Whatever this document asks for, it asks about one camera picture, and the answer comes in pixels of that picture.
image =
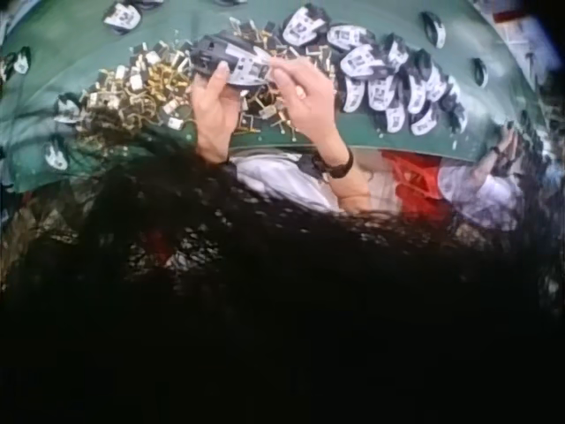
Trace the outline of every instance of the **wristwatch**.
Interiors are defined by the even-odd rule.
[[[343,178],[350,172],[351,168],[353,168],[353,153],[350,148],[347,148],[347,153],[349,154],[349,158],[347,159],[347,163],[344,165],[329,166],[321,158],[319,152],[313,154],[312,164],[316,170],[321,173],[329,174],[331,178]]]

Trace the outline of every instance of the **green work surface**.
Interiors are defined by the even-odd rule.
[[[28,45],[34,55],[26,76],[15,74],[4,87],[0,102],[0,134],[5,145],[16,191],[32,190],[69,174],[84,171],[83,162],[72,161],[67,173],[57,173],[43,159],[44,142],[56,130],[49,113],[59,93],[79,93],[95,81],[101,68],[115,68],[129,60],[131,46],[159,40],[197,39],[229,28],[229,16],[253,19],[261,27],[268,20],[281,24],[303,2],[249,0],[249,4],[222,8],[212,0],[166,0],[154,11],[143,12],[138,28],[127,35],[114,34],[102,24],[102,14],[111,1],[45,1],[27,16],[2,47],[2,53]],[[414,137],[408,130],[380,135],[365,114],[339,114],[338,125],[346,142],[354,147],[387,148],[477,161],[493,142],[494,123],[516,119],[527,109],[534,122],[540,120],[535,94],[527,85],[514,58],[498,34],[483,20],[468,0],[319,0],[334,22],[355,23],[377,35],[395,32],[412,47],[422,47],[444,72],[456,77],[469,111],[469,125],[463,135],[450,134],[442,119],[434,131]],[[438,14],[447,28],[443,49],[426,39],[419,14]],[[471,59],[481,57],[490,72],[486,89],[473,80]],[[21,117],[43,110],[42,117]],[[269,129],[261,134],[237,136],[233,148],[295,147],[289,133]]]

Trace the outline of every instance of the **white shirt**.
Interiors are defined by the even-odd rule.
[[[232,157],[231,161],[237,166],[237,179],[256,192],[320,211],[338,211],[335,196],[325,193],[323,183],[297,167],[299,157],[288,153],[260,154]]]
[[[441,194],[462,215],[484,228],[516,228],[522,191],[511,178],[489,175],[481,187],[473,186],[469,164],[443,159],[438,173]]]

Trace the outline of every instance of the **person's left hand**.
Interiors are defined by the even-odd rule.
[[[239,92],[227,86],[229,77],[228,64],[222,62],[209,80],[197,75],[192,84],[197,151],[211,163],[223,163],[228,159],[231,134],[239,118]]]

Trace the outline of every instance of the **hand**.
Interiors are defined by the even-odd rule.
[[[196,75],[192,84],[192,108],[198,131],[197,151],[211,163],[228,160],[231,134],[239,119],[239,92],[227,87],[230,69],[222,62],[209,80]]]
[[[274,57],[271,65],[292,124],[316,147],[339,138],[332,81],[306,58]]]
[[[498,144],[498,148],[501,152],[504,152],[509,148],[510,144],[517,142],[518,134],[514,128],[507,129],[506,126],[502,128],[502,140]]]

